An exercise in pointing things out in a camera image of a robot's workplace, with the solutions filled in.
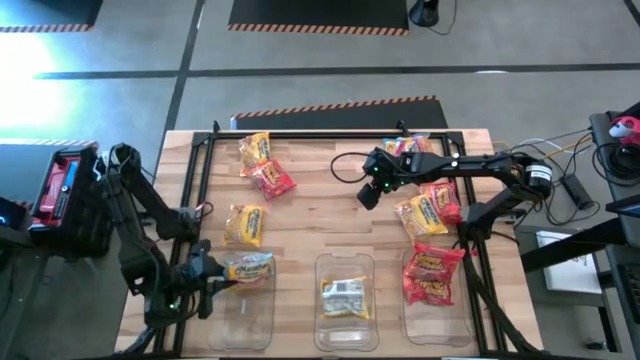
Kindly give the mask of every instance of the wooden tabletop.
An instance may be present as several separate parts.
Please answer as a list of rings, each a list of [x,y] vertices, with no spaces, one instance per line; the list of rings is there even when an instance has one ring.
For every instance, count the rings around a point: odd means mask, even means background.
[[[493,153],[488,130],[459,131],[464,134],[469,155]],[[180,202],[192,135],[192,131],[167,133],[160,156],[155,187],[172,207],[177,207]],[[355,198],[363,183],[340,183],[329,171],[329,162],[336,155],[348,151],[369,152],[379,145],[377,140],[272,140],[272,157],[279,160],[298,186],[294,191],[266,202],[248,179],[238,176],[241,164],[237,141],[216,141],[207,194],[207,200],[215,205],[215,211],[204,219],[201,237],[211,240],[211,254],[216,256],[221,251],[222,234],[232,204],[258,204],[267,208],[262,248],[271,251],[276,259],[273,335],[271,344],[258,353],[215,351],[211,347],[212,339],[223,336],[219,318],[194,318],[187,323],[183,356],[426,357],[478,354],[466,288],[453,290],[459,291],[456,296],[461,299],[456,306],[466,306],[460,308],[466,312],[462,319],[451,320],[458,322],[456,329],[460,329],[460,321],[468,326],[471,341],[466,346],[458,344],[455,347],[448,342],[416,345],[403,335],[405,324],[400,274],[402,255],[411,248],[411,243],[394,205],[418,195],[417,187],[406,186],[384,195],[373,211],[367,211]],[[439,141],[433,140],[432,145],[436,153],[442,153]],[[343,178],[357,178],[362,174],[363,160],[357,156],[343,159],[336,164],[338,174]],[[202,162],[203,156],[200,156],[191,206],[194,206]],[[487,201],[502,189],[502,184],[495,179],[476,178],[473,182],[478,201]],[[464,187],[459,188],[460,200],[466,204]],[[513,235],[508,226],[497,225],[496,230]],[[441,247],[451,247],[456,240],[455,229],[450,229],[447,235],[430,238],[433,245]],[[171,242],[163,242],[160,247],[168,256]],[[516,244],[494,237],[487,242],[487,248],[500,305],[527,340],[541,348],[542,341]],[[375,260],[375,315],[380,341],[372,352],[327,353],[320,351],[314,342],[315,261],[321,254],[343,251],[366,254]],[[144,329],[142,304],[142,297],[129,295],[116,350],[129,346]],[[483,318],[490,348],[495,348],[487,310],[483,311]],[[443,326],[442,319],[434,320],[433,324]]]

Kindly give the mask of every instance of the white cable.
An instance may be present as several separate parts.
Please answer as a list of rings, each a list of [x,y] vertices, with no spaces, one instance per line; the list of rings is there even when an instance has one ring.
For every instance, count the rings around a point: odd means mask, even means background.
[[[554,148],[556,148],[556,149],[558,149],[558,150],[562,149],[562,146],[560,146],[560,145],[558,145],[558,144],[556,144],[556,143],[552,143],[552,142],[551,142],[551,141],[549,141],[549,140],[540,139],[540,138],[527,139],[527,140],[525,140],[525,141],[523,141],[523,142],[519,143],[518,145],[524,145],[524,144],[528,144],[528,143],[531,143],[531,142],[535,142],[535,143],[541,143],[541,142],[544,142],[544,143],[547,143],[547,144],[549,144],[549,145],[553,146]],[[564,151],[565,153],[567,153],[567,154],[573,154],[573,151],[570,151],[570,150],[563,150],[563,151]]]

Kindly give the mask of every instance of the candy bag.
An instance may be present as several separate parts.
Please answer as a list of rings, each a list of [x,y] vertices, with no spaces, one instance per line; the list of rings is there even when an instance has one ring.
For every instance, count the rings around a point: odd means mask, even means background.
[[[426,244],[415,244],[416,253],[405,265],[403,275],[419,280],[451,282],[464,250],[440,249]]]
[[[423,301],[430,305],[452,306],[451,284],[440,280],[420,280],[403,276],[402,289],[409,305]]]
[[[238,253],[237,258],[225,261],[225,279],[238,281],[240,287],[262,285],[271,273],[271,253]]]
[[[224,244],[251,244],[260,247],[264,209],[257,205],[231,205],[224,231]]]
[[[420,186],[420,193],[429,196],[436,213],[445,224],[459,224],[462,221],[455,182],[424,184]]]
[[[369,319],[367,303],[364,299],[364,280],[360,276],[347,280],[322,280],[322,306],[325,318],[356,316]]]
[[[296,187],[296,183],[282,169],[277,160],[270,160],[251,172],[251,179],[264,198],[271,200]]]
[[[446,234],[447,227],[440,221],[429,198],[418,195],[396,205],[396,212],[412,243],[435,234]]]
[[[258,133],[240,140],[240,154],[244,168],[240,176],[247,176],[251,169],[271,159],[269,133]]]
[[[384,139],[385,151],[398,156],[403,152],[433,152],[429,136],[413,135],[396,139]]]

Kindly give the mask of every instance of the hazard stripe tape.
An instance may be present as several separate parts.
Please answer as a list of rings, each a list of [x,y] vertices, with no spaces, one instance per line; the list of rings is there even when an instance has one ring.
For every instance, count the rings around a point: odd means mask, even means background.
[[[0,145],[56,145],[56,146],[98,146],[94,140],[50,140],[0,138]]]
[[[298,108],[238,113],[233,115],[232,118],[242,119],[242,118],[255,117],[255,116],[270,116],[270,115],[280,115],[280,114],[290,114],[290,113],[300,113],[300,112],[334,110],[334,109],[356,108],[356,107],[364,107],[364,106],[378,106],[378,105],[417,102],[417,101],[432,101],[432,100],[438,101],[435,95],[413,96],[413,97],[395,98],[395,99],[387,99],[387,100],[358,101],[358,102],[350,102],[350,103],[343,103],[343,104],[303,106]]]
[[[257,32],[295,32],[312,34],[353,34],[353,35],[386,35],[407,36],[408,29],[379,28],[362,26],[324,26],[324,25],[279,25],[279,24],[229,24],[229,31],[257,31]]]
[[[91,30],[93,30],[93,26],[87,24],[0,26],[0,33],[83,32]]]

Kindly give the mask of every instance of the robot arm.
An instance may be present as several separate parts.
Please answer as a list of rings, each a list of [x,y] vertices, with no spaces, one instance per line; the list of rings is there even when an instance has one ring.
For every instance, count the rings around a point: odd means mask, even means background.
[[[403,153],[393,156],[375,148],[365,161],[363,170],[371,176],[357,195],[368,210],[373,209],[382,194],[407,184],[420,185],[442,177],[493,177],[507,188],[486,204],[469,207],[463,223],[463,234],[471,239],[489,239],[496,218],[523,201],[539,201],[551,193],[551,168],[544,161],[524,153],[481,156],[442,157],[433,153]]]
[[[121,239],[118,260],[122,276],[133,295],[145,298],[144,320],[149,328],[162,328],[186,320],[181,311],[183,294],[200,293],[199,318],[208,317],[212,297],[235,282],[213,281],[222,277],[224,267],[208,256],[208,240],[196,241],[197,216],[170,209],[142,175],[140,154],[133,147],[120,144],[103,160],[99,179],[104,198],[111,210]],[[133,198],[136,198],[156,221],[158,236],[163,239],[190,242],[187,263],[171,267],[156,243],[144,232]],[[196,309],[186,316],[195,315]]]

